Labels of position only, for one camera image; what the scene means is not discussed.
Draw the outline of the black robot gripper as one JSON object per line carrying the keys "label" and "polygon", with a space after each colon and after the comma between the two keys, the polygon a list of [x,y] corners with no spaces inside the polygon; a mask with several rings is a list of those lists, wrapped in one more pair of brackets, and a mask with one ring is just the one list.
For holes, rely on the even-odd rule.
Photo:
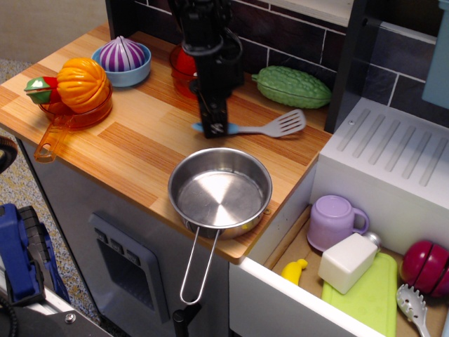
{"label": "black robot gripper", "polygon": [[201,125],[206,138],[228,135],[226,100],[244,83],[243,46],[235,34],[226,34],[216,46],[195,48],[197,79],[192,88],[199,99]]}

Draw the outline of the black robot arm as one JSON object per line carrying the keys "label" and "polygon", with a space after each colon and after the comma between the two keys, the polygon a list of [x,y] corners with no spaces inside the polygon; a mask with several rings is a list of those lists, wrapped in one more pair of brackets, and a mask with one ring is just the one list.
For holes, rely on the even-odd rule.
{"label": "black robot arm", "polygon": [[229,28],[230,1],[169,1],[182,32],[182,49],[193,57],[196,79],[189,85],[200,109],[206,138],[229,134],[227,99],[244,84],[243,46]]}

